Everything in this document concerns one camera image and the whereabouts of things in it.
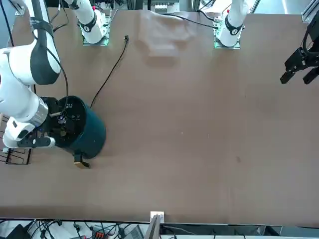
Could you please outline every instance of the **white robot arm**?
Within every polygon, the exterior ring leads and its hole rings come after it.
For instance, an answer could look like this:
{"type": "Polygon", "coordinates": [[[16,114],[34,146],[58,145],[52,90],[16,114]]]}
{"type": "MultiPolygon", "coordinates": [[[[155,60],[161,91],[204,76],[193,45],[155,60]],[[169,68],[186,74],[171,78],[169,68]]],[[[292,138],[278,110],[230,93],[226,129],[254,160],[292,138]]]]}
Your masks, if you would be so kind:
{"type": "Polygon", "coordinates": [[[245,0],[232,0],[230,11],[226,15],[217,36],[224,46],[232,47],[237,43],[248,10],[249,6],[245,0]]]}
{"type": "Polygon", "coordinates": [[[98,43],[107,34],[105,14],[93,10],[89,0],[66,0],[80,22],[82,35],[91,44],[98,43]]]}
{"type": "MultiPolygon", "coordinates": [[[[29,10],[35,39],[29,45],[0,49],[0,112],[10,117],[3,136],[3,142],[9,148],[19,147],[22,139],[48,121],[52,111],[30,87],[55,83],[61,70],[44,0],[18,1],[29,10]]],[[[75,9],[87,41],[101,40],[105,36],[101,13],[93,11],[89,0],[75,0],[70,5],[75,9]]],[[[34,147],[55,144],[51,137],[45,137],[43,142],[34,147]]]]}

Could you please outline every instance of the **black cord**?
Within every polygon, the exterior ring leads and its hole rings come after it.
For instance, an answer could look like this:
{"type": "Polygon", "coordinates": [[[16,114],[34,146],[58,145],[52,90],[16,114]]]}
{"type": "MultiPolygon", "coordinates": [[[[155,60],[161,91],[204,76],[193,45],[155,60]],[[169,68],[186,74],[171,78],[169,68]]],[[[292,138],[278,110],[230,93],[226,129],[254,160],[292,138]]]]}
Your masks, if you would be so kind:
{"type": "Polygon", "coordinates": [[[4,19],[5,19],[6,27],[8,28],[9,37],[10,37],[10,41],[11,41],[11,46],[14,46],[13,37],[12,37],[12,34],[11,34],[11,30],[10,30],[10,25],[9,25],[8,18],[6,16],[6,13],[5,13],[5,10],[4,10],[4,7],[3,7],[2,0],[0,0],[0,5],[1,5],[2,13],[3,13],[4,19]]]}
{"type": "Polygon", "coordinates": [[[202,6],[198,11],[201,11],[204,7],[206,7],[207,5],[209,5],[212,1],[214,1],[211,5],[211,7],[214,5],[214,3],[216,2],[216,0],[210,0],[208,3],[206,3],[204,6],[202,6]]]}
{"type": "Polygon", "coordinates": [[[198,10],[198,12],[199,12],[199,13],[202,13],[202,14],[204,15],[204,17],[206,17],[208,20],[210,20],[210,21],[215,21],[215,19],[213,19],[213,18],[207,16],[207,14],[204,13],[202,10],[198,10]]]}
{"type": "Polygon", "coordinates": [[[305,36],[304,36],[304,39],[303,39],[303,50],[304,50],[304,52],[305,52],[307,55],[310,55],[310,56],[318,56],[318,55],[319,55],[319,52],[311,52],[311,51],[308,51],[308,49],[307,49],[307,47],[306,47],[308,35],[309,35],[309,32],[306,31],[305,36]]]}
{"type": "MultiPolygon", "coordinates": [[[[35,38],[36,40],[38,40],[38,38],[34,35],[34,32],[32,32],[32,34],[33,34],[34,38],[35,38]]],[[[56,63],[58,63],[58,65],[59,65],[59,67],[61,68],[61,71],[62,71],[62,73],[63,73],[63,75],[64,75],[65,89],[66,89],[66,98],[65,98],[64,108],[63,108],[63,110],[61,111],[61,113],[64,113],[65,110],[66,110],[66,106],[67,106],[67,103],[68,103],[68,97],[69,97],[68,78],[67,78],[67,76],[66,76],[66,73],[65,73],[65,71],[64,71],[64,69],[63,69],[61,63],[60,63],[59,60],[55,57],[55,55],[50,51],[50,49],[47,48],[46,46],[43,46],[42,44],[41,44],[40,46],[41,46],[41,47],[44,47],[44,48],[51,54],[51,56],[54,58],[54,60],[56,61],[56,63]]]]}
{"type": "MultiPolygon", "coordinates": [[[[124,233],[125,233],[125,229],[126,229],[127,227],[129,227],[130,225],[132,225],[132,223],[129,223],[129,224],[127,224],[125,227],[121,228],[124,233]]],[[[116,239],[116,238],[122,239],[122,238],[123,238],[122,236],[120,237],[120,226],[118,226],[118,227],[119,227],[118,234],[117,234],[117,236],[114,237],[113,239],[116,239]]]]}
{"type": "Polygon", "coordinates": [[[13,6],[13,8],[16,10],[16,11],[19,11],[18,8],[16,8],[16,6],[13,4],[13,2],[11,0],[8,0],[9,3],[13,6]]]}
{"type": "Polygon", "coordinates": [[[80,231],[79,226],[78,226],[78,225],[76,225],[76,223],[75,223],[75,222],[73,222],[73,223],[74,223],[74,229],[76,230],[76,233],[78,234],[79,238],[82,238],[82,237],[81,237],[81,235],[80,235],[80,233],[79,233],[79,231],[80,231]]]}
{"type": "Polygon", "coordinates": [[[51,222],[51,224],[49,224],[48,222],[44,222],[44,223],[42,222],[42,225],[44,226],[43,235],[45,236],[46,232],[48,231],[51,239],[55,239],[49,228],[53,223],[54,222],[51,222]]]}
{"type": "Polygon", "coordinates": [[[42,222],[42,221],[39,221],[39,229],[40,229],[40,232],[41,232],[41,238],[48,239],[48,238],[43,234],[43,230],[41,229],[41,226],[43,226],[43,222],[42,222]]]}
{"type": "Polygon", "coordinates": [[[225,12],[226,9],[228,9],[230,7],[230,5],[227,6],[227,8],[225,8],[221,13],[225,12]]]}
{"type": "Polygon", "coordinates": [[[178,17],[180,19],[183,19],[183,20],[186,20],[186,21],[190,21],[190,22],[196,23],[196,24],[201,25],[201,26],[207,26],[207,27],[210,27],[210,28],[218,30],[217,26],[206,25],[206,24],[203,24],[203,23],[200,23],[200,22],[197,22],[197,21],[190,20],[190,19],[188,19],[186,17],[183,17],[183,16],[178,16],[178,15],[174,15],[174,14],[168,14],[168,15],[169,16],[176,16],[176,17],[178,17]]]}
{"type": "Polygon", "coordinates": [[[35,235],[36,231],[37,231],[39,228],[40,228],[40,223],[39,223],[39,226],[38,226],[38,227],[34,230],[34,232],[32,233],[32,235],[31,235],[30,239],[32,239],[32,238],[33,238],[33,236],[35,235]]]}
{"type": "Polygon", "coordinates": [[[125,35],[124,41],[125,41],[125,45],[124,45],[123,51],[122,51],[122,53],[121,53],[121,55],[120,55],[118,61],[117,61],[117,62],[115,63],[115,65],[113,66],[113,68],[112,68],[110,74],[108,75],[108,77],[107,77],[106,80],[104,81],[103,85],[100,87],[100,89],[98,90],[98,92],[95,94],[95,96],[94,96],[94,98],[93,98],[93,100],[92,100],[92,103],[91,103],[91,105],[90,105],[90,108],[93,107],[93,105],[94,105],[94,103],[95,103],[95,100],[96,100],[98,94],[100,93],[100,91],[101,91],[102,88],[104,87],[105,83],[106,83],[106,82],[108,81],[108,79],[110,78],[111,74],[113,73],[113,71],[114,71],[114,69],[116,68],[116,66],[117,66],[117,64],[119,63],[119,61],[122,59],[122,56],[123,56],[123,54],[124,54],[124,52],[125,52],[125,50],[126,50],[126,48],[127,48],[127,46],[128,46],[128,43],[129,43],[129,36],[128,36],[128,35],[125,35]]]}
{"type": "Polygon", "coordinates": [[[169,229],[169,228],[165,228],[166,230],[168,230],[168,231],[170,231],[171,233],[173,233],[173,235],[174,235],[174,239],[177,239],[177,236],[176,236],[176,234],[175,234],[175,232],[173,232],[171,229],[169,229]]]}
{"type": "Polygon", "coordinates": [[[56,14],[51,18],[51,20],[49,21],[49,23],[52,23],[54,21],[54,19],[60,14],[60,8],[61,8],[61,0],[59,0],[59,8],[58,11],[56,12],[56,14]]]}
{"type": "Polygon", "coordinates": [[[53,32],[56,32],[57,30],[59,30],[60,28],[62,28],[62,27],[64,27],[64,26],[66,26],[66,25],[68,25],[69,24],[69,17],[68,17],[68,14],[66,13],[66,11],[65,11],[65,8],[64,8],[64,5],[63,5],[63,0],[61,0],[61,5],[62,5],[62,8],[63,8],[63,11],[64,11],[64,13],[65,13],[65,16],[66,16],[66,23],[65,24],[62,24],[62,25],[59,25],[59,26],[57,26],[57,27],[55,27],[54,29],[53,29],[53,32]]]}
{"type": "Polygon", "coordinates": [[[84,222],[84,224],[87,226],[88,229],[90,229],[90,231],[93,231],[93,227],[90,227],[86,222],[84,222]]]}
{"type": "Polygon", "coordinates": [[[104,228],[103,228],[103,224],[101,223],[102,229],[103,229],[103,234],[105,234],[104,228]]]}

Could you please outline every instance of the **floor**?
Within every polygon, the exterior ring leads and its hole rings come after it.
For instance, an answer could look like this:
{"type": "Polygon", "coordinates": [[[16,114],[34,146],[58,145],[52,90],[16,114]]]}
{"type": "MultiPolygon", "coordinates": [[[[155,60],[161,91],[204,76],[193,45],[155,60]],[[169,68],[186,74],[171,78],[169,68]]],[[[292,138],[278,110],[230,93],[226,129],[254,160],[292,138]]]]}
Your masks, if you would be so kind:
{"type": "MultiPolygon", "coordinates": [[[[10,232],[18,225],[21,224],[25,227],[27,224],[31,223],[31,227],[29,228],[28,233],[32,236],[32,239],[40,239],[41,232],[38,229],[38,222],[34,221],[5,221],[0,223],[0,238],[7,237],[10,232]]],[[[110,230],[110,234],[114,234],[113,236],[108,236],[108,239],[116,239],[118,234],[118,228],[113,230],[114,223],[98,223],[98,222],[87,222],[85,225],[84,222],[76,222],[79,226],[80,231],[79,235],[82,238],[89,239],[92,235],[89,227],[101,227],[105,228],[105,231],[108,232],[110,230]]],[[[125,228],[125,234],[128,235],[131,230],[133,230],[137,225],[139,225],[143,235],[146,234],[148,229],[148,224],[121,224],[121,228],[125,228]]],[[[172,227],[182,227],[195,233],[195,235],[188,235],[188,233],[180,230],[175,230],[178,239],[241,239],[244,236],[246,239],[285,239],[285,238],[318,238],[319,230],[318,229],[305,229],[305,228],[297,228],[297,227],[273,227],[275,231],[280,235],[280,237],[269,237],[267,233],[264,233],[265,226],[228,226],[228,225],[172,225],[172,227]]],[[[74,228],[74,222],[71,221],[63,221],[62,225],[59,226],[57,223],[54,223],[50,226],[50,232],[52,234],[53,239],[76,239],[79,238],[74,228]]],[[[161,233],[161,239],[171,239],[173,235],[168,232],[167,235],[165,233],[161,233]]],[[[47,238],[51,238],[49,233],[46,234],[47,238]]]]}

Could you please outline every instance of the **metal frame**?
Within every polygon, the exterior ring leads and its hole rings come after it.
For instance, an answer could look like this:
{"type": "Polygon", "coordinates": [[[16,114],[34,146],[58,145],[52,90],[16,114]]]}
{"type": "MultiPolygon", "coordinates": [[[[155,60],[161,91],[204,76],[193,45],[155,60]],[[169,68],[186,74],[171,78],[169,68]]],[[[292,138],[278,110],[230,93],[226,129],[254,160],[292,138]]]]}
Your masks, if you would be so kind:
{"type": "Polygon", "coordinates": [[[160,215],[155,215],[145,233],[144,239],[159,239],[160,237],[160,215]]]}
{"type": "Polygon", "coordinates": [[[258,7],[258,4],[260,3],[260,0],[256,0],[252,8],[250,9],[249,13],[254,13],[256,11],[256,8],[258,7]]]}
{"type": "Polygon", "coordinates": [[[301,13],[301,18],[303,22],[311,22],[314,15],[319,10],[319,0],[312,0],[305,10],[301,13]]]}

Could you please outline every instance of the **black device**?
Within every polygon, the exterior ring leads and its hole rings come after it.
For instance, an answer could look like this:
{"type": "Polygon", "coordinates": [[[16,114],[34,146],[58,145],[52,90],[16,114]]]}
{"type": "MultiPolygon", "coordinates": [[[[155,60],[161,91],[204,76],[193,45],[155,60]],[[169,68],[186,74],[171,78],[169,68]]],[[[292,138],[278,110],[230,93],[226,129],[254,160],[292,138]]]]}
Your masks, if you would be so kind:
{"type": "Polygon", "coordinates": [[[16,226],[12,230],[12,232],[6,237],[6,239],[30,239],[30,238],[31,236],[21,224],[16,226]]]}
{"type": "Polygon", "coordinates": [[[286,72],[280,78],[282,84],[286,84],[297,71],[313,67],[303,78],[305,84],[309,84],[319,75],[319,11],[315,14],[303,39],[302,47],[299,47],[285,61],[286,72]],[[306,43],[308,35],[313,45],[307,49],[306,43]]]}

